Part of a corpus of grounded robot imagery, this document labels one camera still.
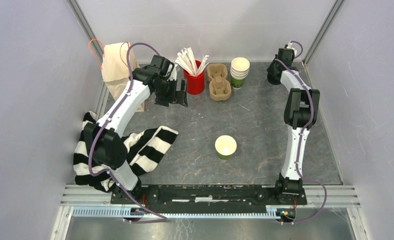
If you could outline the green paper coffee cup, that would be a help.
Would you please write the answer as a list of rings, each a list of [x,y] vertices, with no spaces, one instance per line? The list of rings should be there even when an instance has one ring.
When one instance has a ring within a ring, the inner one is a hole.
[[[237,150],[237,142],[230,135],[221,135],[215,141],[215,150],[221,160],[228,160]]]

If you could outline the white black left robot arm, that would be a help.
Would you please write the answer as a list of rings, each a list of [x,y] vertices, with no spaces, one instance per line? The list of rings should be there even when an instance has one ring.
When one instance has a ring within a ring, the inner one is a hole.
[[[84,139],[88,159],[101,164],[103,171],[123,189],[124,199],[136,204],[142,198],[139,175],[151,172],[159,162],[141,154],[136,144],[131,145],[131,136],[122,138],[126,126],[151,94],[155,94],[156,105],[165,107],[170,104],[187,107],[188,101],[186,79],[177,80],[176,64],[165,57],[154,55],[149,65],[135,69],[131,77],[126,91],[108,115],[84,127]]]

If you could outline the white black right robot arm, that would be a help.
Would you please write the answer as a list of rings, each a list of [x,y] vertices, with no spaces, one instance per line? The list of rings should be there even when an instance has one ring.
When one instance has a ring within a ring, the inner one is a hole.
[[[283,167],[275,182],[274,199],[287,204],[304,194],[303,159],[307,138],[317,121],[320,91],[311,89],[292,67],[295,50],[279,48],[267,68],[267,80],[272,85],[283,85],[288,91],[283,120],[287,125],[287,148]]]

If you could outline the stack of black lids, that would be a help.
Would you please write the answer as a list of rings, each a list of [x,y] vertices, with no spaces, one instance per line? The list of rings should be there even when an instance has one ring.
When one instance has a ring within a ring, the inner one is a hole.
[[[275,85],[275,79],[274,79],[272,76],[268,75],[268,76],[267,76],[267,81],[268,81],[271,85]]]

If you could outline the red straw holder cup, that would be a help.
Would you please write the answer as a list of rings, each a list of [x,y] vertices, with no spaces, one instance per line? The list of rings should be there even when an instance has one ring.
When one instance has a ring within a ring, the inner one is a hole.
[[[191,95],[199,95],[205,89],[205,72],[202,71],[198,76],[190,75],[185,69],[183,70],[184,78],[187,80],[186,91]]]

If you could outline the stack of paper cups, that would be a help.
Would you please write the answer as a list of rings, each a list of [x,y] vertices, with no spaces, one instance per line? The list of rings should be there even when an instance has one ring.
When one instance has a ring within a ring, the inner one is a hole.
[[[244,57],[236,57],[230,65],[230,83],[234,89],[240,89],[249,74],[250,62]]]

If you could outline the white wrapped straws bundle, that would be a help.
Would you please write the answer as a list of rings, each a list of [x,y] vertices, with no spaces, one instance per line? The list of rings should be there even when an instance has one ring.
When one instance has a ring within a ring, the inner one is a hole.
[[[177,53],[177,57],[174,62],[181,68],[186,70],[189,75],[197,77],[204,72],[206,66],[208,65],[208,58],[209,55],[204,55],[201,64],[197,66],[194,52],[191,47],[188,47],[183,48],[180,52]]]

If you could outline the brown pulp cup carrier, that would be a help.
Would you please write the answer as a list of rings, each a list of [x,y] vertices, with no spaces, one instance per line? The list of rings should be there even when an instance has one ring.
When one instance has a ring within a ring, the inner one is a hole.
[[[214,101],[226,101],[232,94],[230,82],[227,80],[228,70],[222,63],[212,63],[206,68],[209,81],[209,95]]]

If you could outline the black white striped cloth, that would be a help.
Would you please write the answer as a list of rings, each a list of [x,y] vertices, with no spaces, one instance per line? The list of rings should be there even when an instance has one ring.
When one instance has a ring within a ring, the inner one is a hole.
[[[178,134],[176,130],[161,125],[121,137],[127,150],[124,164],[128,164],[131,171],[138,177],[154,171],[175,142]],[[73,170],[76,185],[87,185],[105,193],[115,188],[113,178],[106,171],[97,176],[90,174],[89,155],[83,129],[73,154]]]

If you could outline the beige paper gift bag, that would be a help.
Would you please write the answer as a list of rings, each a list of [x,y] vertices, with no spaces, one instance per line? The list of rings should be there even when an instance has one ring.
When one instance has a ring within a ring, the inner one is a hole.
[[[132,50],[129,53],[129,63],[127,63],[126,54],[130,46],[129,42],[103,46],[103,56],[99,66],[103,81],[115,101],[119,99],[129,82],[129,67],[132,70],[139,67]]]

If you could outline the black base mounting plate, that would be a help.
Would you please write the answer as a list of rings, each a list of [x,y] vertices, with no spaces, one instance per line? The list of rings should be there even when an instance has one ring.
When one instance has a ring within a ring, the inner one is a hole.
[[[159,214],[256,214],[267,206],[304,206],[306,193],[280,193],[272,185],[141,185],[132,191]]]

